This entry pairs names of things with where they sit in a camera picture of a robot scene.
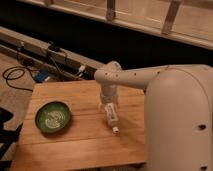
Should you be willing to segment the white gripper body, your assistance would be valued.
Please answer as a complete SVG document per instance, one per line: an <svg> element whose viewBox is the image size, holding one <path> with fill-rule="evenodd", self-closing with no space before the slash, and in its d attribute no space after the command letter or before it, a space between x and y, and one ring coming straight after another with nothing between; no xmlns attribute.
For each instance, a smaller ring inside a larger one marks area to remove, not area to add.
<svg viewBox="0 0 213 171"><path fill-rule="evenodd" d="M112 84L101 84L100 99L102 104L118 103L117 86Z"/></svg>

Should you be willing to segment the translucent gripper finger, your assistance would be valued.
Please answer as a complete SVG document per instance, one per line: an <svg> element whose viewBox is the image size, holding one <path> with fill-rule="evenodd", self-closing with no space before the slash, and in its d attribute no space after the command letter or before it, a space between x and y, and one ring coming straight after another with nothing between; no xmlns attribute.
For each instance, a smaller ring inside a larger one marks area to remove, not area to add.
<svg viewBox="0 0 213 171"><path fill-rule="evenodd" d="M120 104L118 102L115 105L116 105L116 109L120 109Z"/></svg>
<svg viewBox="0 0 213 171"><path fill-rule="evenodd" d="M99 103L99 104L98 104L98 110L101 111L101 110L103 110L103 109L104 109L104 105L103 105L102 103Z"/></svg>

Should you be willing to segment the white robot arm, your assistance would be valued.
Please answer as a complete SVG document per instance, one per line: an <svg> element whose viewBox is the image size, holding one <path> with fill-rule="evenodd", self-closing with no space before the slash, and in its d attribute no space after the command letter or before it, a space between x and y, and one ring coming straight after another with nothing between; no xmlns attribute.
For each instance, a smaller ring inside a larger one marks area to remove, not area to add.
<svg viewBox="0 0 213 171"><path fill-rule="evenodd" d="M213 67L164 65L123 70L114 61L94 74L101 98L117 85L143 89L144 171L213 171Z"/></svg>

